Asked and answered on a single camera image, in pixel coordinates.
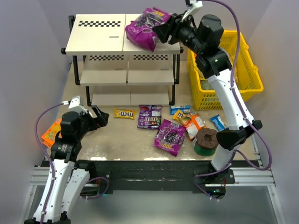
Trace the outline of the yellow M&M's candy bag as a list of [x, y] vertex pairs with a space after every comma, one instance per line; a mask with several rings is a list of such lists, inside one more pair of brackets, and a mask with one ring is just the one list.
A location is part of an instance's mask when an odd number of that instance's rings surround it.
[[136, 110], [114, 109], [114, 118], [135, 119]]

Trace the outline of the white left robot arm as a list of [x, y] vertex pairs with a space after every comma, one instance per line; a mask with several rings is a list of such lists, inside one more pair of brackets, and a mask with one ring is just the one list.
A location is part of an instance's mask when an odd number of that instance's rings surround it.
[[91, 178], [95, 165], [91, 161], [77, 161], [82, 148], [81, 141], [90, 131], [108, 124], [109, 114], [93, 105], [96, 114], [81, 108], [70, 109], [63, 114], [60, 131], [55, 136], [51, 153], [46, 153], [50, 165], [47, 182], [42, 198], [31, 219], [26, 224], [69, 224], [71, 211], [87, 183], [98, 180]]

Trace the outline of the purple M&M's candy bag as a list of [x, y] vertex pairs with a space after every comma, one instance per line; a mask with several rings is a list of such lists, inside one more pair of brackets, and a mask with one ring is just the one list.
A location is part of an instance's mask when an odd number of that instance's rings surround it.
[[138, 128], [158, 129], [162, 123], [160, 105], [139, 105]]

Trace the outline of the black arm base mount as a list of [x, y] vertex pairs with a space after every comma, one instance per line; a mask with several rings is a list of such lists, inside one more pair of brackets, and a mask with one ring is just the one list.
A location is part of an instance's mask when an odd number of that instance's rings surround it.
[[225, 184], [234, 184], [232, 169], [218, 174], [208, 161], [87, 161], [79, 160], [76, 168], [90, 172], [92, 182], [84, 196], [115, 191], [191, 191], [206, 185], [215, 186], [216, 195], [225, 193]]

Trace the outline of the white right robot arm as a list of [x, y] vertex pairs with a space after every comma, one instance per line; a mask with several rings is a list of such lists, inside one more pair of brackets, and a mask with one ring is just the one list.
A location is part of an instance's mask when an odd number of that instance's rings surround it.
[[224, 32], [221, 20], [207, 14], [196, 28], [191, 15], [184, 21], [181, 15], [172, 14], [166, 23], [154, 26], [152, 30], [161, 43], [173, 45], [180, 42], [196, 54], [196, 65], [214, 89], [228, 121], [228, 127], [216, 135], [219, 146], [211, 166], [214, 174], [228, 169], [235, 151], [262, 128], [262, 122], [255, 120], [247, 110], [234, 84], [228, 54], [219, 47]]

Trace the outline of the magenta grape candy bag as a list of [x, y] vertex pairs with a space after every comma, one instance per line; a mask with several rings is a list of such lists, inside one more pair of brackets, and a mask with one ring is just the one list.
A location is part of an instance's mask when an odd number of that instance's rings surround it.
[[171, 14], [156, 7], [146, 8], [125, 27], [127, 39], [135, 46], [153, 52], [158, 42], [158, 36], [153, 32], [152, 28], [165, 24], [170, 17]]
[[164, 119], [154, 138], [153, 146], [177, 156], [185, 140], [186, 128]]

